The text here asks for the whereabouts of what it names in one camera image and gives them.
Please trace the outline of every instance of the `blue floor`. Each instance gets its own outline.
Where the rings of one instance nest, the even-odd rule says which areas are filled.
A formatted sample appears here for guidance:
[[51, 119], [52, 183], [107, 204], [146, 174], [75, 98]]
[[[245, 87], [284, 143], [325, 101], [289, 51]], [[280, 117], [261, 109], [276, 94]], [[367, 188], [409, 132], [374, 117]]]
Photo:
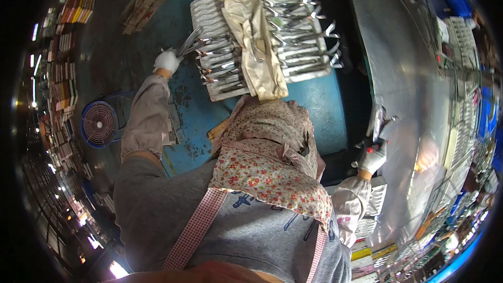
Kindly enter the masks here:
[[[141, 32], [122, 35], [123, 26], [117, 20], [129, 0], [97, 0], [81, 38], [81, 52], [89, 60], [79, 64], [76, 115], [99, 94], [139, 88], [151, 74], [160, 48], [179, 47], [192, 30], [192, 1], [166, 0]], [[207, 160], [211, 144], [206, 133], [230, 115], [238, 100], [211, 102], [198, 75], [194, 61], [184, 60], [170, 81], [185, 139], [180, 145], [165, 148], [162, 164], [169, 176], [196, 168]], [[290, 95], [285, 100], [297, 100], [309, 110], [319, 152], [328, 154], [346, 148], [346, 126], [335, 73], [290, 84], [288, 89]], [[123, 110], [127, 118], [127, 102]], [[97, 176], [104, 176], [112, 184], [120, 166], [120, 142], [100, 150], [88, 148], [87, 152], [93, 155], [90, 159], [95, 163]]]

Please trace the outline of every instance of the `blue fan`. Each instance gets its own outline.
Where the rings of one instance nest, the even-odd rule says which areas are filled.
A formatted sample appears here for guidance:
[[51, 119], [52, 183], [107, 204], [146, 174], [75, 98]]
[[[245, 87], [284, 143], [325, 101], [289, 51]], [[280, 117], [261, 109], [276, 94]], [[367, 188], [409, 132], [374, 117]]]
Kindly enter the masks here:
[[84, 108], [80, 130], [91, 147], [104, 148], [111, 142], [120, 140], [114, 139], [114, 136], [121, 129], [117, 113], [109, 103], [94, 101]]

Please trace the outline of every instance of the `white glove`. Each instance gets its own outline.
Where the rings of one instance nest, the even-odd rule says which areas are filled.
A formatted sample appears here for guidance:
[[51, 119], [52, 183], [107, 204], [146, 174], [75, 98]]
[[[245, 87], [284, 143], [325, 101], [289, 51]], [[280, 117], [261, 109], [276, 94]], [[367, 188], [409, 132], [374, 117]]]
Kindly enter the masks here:
[[386, 147], [388, 143], [386, 140], [379, 139], [375, 143], [379, 148], [374, 149], [372, 152], [365, 151], [359, 162], [359, 170], [366, 170], [372, 175], [386, 162]]
[[170, 48], [157, 56], [154, 62], [154, 72], [159, 68], [163, 68], [171, 72], [171, 74], [174, 74], [182, 60], [183, 57], [177, 58], [177, 54]]

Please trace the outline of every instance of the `worker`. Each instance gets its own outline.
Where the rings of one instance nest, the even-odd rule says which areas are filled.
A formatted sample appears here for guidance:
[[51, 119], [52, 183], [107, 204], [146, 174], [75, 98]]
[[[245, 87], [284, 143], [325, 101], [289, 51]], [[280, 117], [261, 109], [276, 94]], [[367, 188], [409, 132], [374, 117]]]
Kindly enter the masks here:
[[116, 224], [135, 273], [121, 282], [348, 282], [350, 247], [386, 141], [330, 196], [307, 110], [242, 97], [200, 167], [167, 178], [168, 80], [181, 59], [161, 53], [136, 94], [122, 137]]

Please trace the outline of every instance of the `ceiling light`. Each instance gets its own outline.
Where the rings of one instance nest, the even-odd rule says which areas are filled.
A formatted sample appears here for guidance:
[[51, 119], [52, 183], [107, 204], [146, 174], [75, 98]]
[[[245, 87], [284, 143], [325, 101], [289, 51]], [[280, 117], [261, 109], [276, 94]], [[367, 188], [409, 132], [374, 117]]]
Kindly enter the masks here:
[[485, 218], [487, 217], [487, 213], [488, 213], [488, 212], [489, 212], [489, 211], [486, 211], [486, 212], [482, 213], [482, 215], [480, 216], [480, 220], [481, 220], [482, 222], [483, 222], [483, 221], [485, 220]]
[[115, 260], [110, 264], [108, 267], [110, 272], [115, 276], [116, 279], [120, 279], [121, 277], [125, 277], [128, 275], [128, 272], [124, 270], [123, 267], [121, 267], [120, 264], [118, 264]]
[[47, 164], [51, 170], [52, 170], [52, 173], [55, 174], [56, 173], [56, 169], [54, 168], [54, 166], [52, 166], [52, 164]]
[[36, 95], [35, 94], [35, 80], [33, 79], [33, 77], [32, 77], [32, 87], [33, 87], [32, 98], [33, 98], [33, 102], [35, 102], [36, 101], [36, 99], [35, 99], [35, 95]]
[[38, 65], [40, 65], [41, 58], [42, 58], [42, 54], [38, 55], [38, 60], [37, 60], [37, 64], [35, 65], [35, 71], [33, 71], [33, 76], [37, 75]]
[[95, 240], [94, 238], [91, 238], [88, 236], [88, 240], [91, 243], [91, 246], [93, 249], [96, 249], [100, 246], [100, 243], [97, 240]]
[[33, 28], [32, 41], [37, 40], [37, 32], [38, 32], [38, 23], [35, 23], [35, 26]]

